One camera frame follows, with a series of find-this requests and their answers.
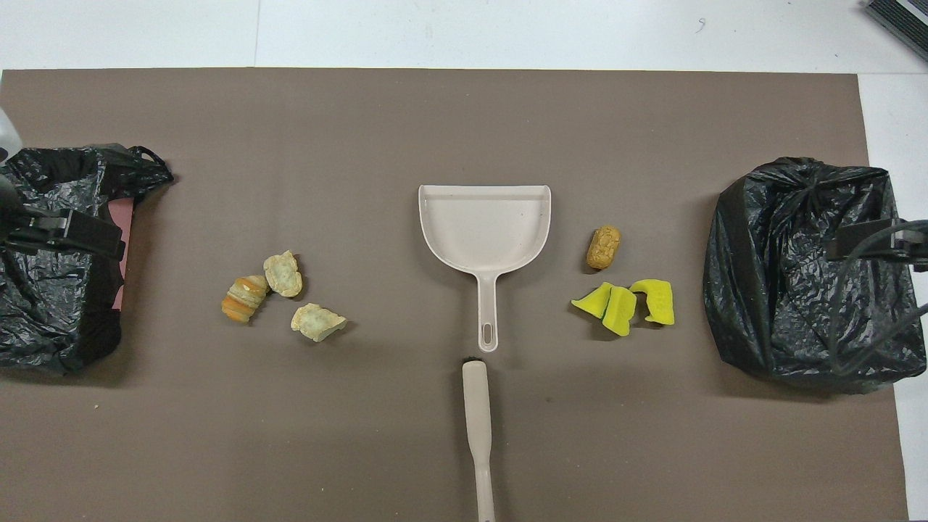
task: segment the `black cable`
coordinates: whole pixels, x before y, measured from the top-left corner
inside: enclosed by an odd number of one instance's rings
[[[863,348],[858,352],[854,357],[852,357],[847,364],[844,366],[838,364],[838,312],[840,311],[840,299],[842,295],[840,289],[844,288],[844,283],[847,281],[847,273],[850,271],[851,264],[857,261],[863,254],[866,252],[873,244],[877,241],[880,241],[884,238],[892,236],[899,230],[919,230],[922,232],[928,231],[928,219],[920,219],[918,221],[909,221],[907,223],[899,223],[898,225],[893,225],[889,228],[884,228],[883,230],[878,230],[870,234],[867,239],[861,241],[850,254],[847,255],[847,258],[841,264],[841,268],[838,270],[838,281],[835,284],[834,295],[831,296],[831,314],[829,315],[829,325],[828,325],[828,353],[829,360],[831,363],[831,371],[839,376],[846,376],[857,369],[867,358],[873,355],[873,352],[876,351],[877,347],[892,339],[893,336],[897,335],[899,332],[902,332],[903,329],[907,328],[914,320],[917,320],[919,317],[928,313],[928,305],[922,305],[909,313],[902,316],[902,318],[889,327],[889,331],[876,339],[870,346]]]

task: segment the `bin covered with black bag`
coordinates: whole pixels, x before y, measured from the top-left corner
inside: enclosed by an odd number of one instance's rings
[[[23,149],[0,167],[0,175],[25,205],[109,221],[110,200],[140,198],[174,179],[151,151],[116,144]],[[119,261],[97,254],[24,254],[3,246],[0,257],[0,367],[75,372],[116,348]]]
[[[889,175],[809,158],[761,165],[718,198],[702,297],[722,360],[758,377],[837,393],[869,393],[925,370],[918,321],[876,347],[849,374],[828,349],[835,293],[843,358],[869,349],[916,310],[909,268],[862,260],[836,288],[841,262],[826,259],[840,226],[896,217]]]

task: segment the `white dustpan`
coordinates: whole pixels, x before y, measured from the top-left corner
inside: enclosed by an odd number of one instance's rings
[[[477,343],[496,349],[496,278],[538,256],[551,225],[551,189],[419,187],[425,242],[446,265],[477,278]]]

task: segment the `brown table surface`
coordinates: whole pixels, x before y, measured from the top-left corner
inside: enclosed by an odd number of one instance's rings
[[[145,145],[122,344],[81,375],[0,374],[10,520],[472,520],[460,363],[476,285],[432,256],[419,184],[548,184],[548,244],[498,286],[506,520],[906,518],[893,391],[826,398],[719,361],[702,312],[717,194],[760,163],[866,164],[850,75],[7,71],[27,144]],[[590,234],[624,240],[599,274]],[[291,249],[303,295],[219,311]],[[673,282],[677,324],[616,338],[569,301]],[[319,345],[314,302],[352,320]]]

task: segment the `pink object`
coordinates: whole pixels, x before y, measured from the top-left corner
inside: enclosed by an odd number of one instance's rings
[[[110,202],[110,215],[113,218],[113,222],[122,228],[122,240],[125,242],[125,253],[122,254],[122,261],[119,264],[119,270],[122,273],[122,278],[125,279],[125,260],[129,258],[129,232],[132,229],[132,211],[134,209],[135,202],[132,198],[122,198],[120,200],[113,200]],[[114,310],[122,310],[122,289],[125,288],[125,285],[120,287],[119,292],[116,293],[116,300],[113,301]]]

